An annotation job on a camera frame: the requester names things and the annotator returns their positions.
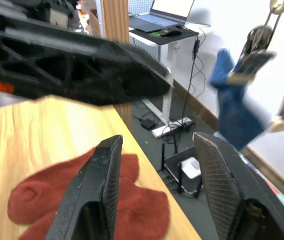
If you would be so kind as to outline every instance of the power adapter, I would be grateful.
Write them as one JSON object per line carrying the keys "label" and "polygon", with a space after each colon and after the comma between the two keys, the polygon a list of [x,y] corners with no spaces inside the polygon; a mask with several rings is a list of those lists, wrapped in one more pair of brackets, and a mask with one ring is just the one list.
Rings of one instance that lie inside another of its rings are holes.
{"label": "power adapter", "polygon": [[140,122],[141,122],[141,126],[148,131],[152,130],[156,126],[156,123],[149,118],[141,119]]}

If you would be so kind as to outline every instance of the blue cloth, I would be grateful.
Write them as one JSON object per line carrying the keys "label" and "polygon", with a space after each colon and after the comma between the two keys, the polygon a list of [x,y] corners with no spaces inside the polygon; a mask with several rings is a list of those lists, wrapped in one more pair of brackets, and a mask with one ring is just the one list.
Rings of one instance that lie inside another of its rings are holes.
{"label": "blue cloth", "polygon": [[218,131],[239,151],[260,135],[265,128],[243,103],[245,86],[227,84],[227,75],[233,68],[234,63],[229,51],[221,49],[217,54],[209,82],[217,89]]}

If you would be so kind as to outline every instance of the power strip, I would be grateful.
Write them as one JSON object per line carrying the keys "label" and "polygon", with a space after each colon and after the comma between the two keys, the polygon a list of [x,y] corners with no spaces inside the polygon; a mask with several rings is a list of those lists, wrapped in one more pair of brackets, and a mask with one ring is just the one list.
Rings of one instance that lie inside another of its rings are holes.
{"label": "power strip", "polygon": [[[188,117],[183,118],[183,123],[191,123],[191,122],[192,122],[192,120],[189,119]],[[172,124],[172,125],[174,123],[182,124],[182,119],[178,120],[178,121],[171,121],[170,122],[170,124]],[[161,126],[159,128],[152,130],[152,134],[158,139],[158,138],[162,137],[163,135],[166,135],[166,134],[172,132],[173,130],[174,129],[172,127],[169,127],[168,125],[164,125],[164,126]]]}

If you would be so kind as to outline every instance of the red cloth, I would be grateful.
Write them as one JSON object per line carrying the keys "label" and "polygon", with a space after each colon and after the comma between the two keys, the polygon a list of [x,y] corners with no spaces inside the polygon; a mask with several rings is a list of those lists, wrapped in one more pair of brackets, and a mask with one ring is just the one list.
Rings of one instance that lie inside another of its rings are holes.
{"label": "red cloth", "polygon": [[[46,168],[11,192],[8,217],[18,224],[32,224],[20,240],[45,239],[67,185],[93,152]],[[138,173],[137,156],[122,155],[115,240],[157,240],[168,230],[166,194],[134,185]]]}

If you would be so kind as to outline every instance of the white wall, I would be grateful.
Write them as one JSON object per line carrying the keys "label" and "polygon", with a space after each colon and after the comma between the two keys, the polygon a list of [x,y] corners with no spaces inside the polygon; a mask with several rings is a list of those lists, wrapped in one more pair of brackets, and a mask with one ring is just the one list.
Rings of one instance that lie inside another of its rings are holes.
{"label": "white wall", "polygon": [[[199,57],[205,64],[204,73],[209,78],[220,48],[228,48],[236,62],[246,36],[257,25],[264,24],[269,12],[269,0],[195,0],[189,20],[211,24],[216,33],[207,36],[199,50]],[[188,86],[191,69],[191,49],[194,40],[181,47],[177,58],[175,78],[185,87]],[[269,50],[277,52],[277,57],[269,62],[249,87],[248,94],[253,97],[266,113],[275,115],[284,97],[284,14],[281,17]],[[193,79],[196,97],[203,89],[204,79]],[[206,86],[206,91],[198,98],[215,115],[218,114],[217,99],[214,90]],[[250,147],[284,177],[284,132],[267,133],[260,136]]]}

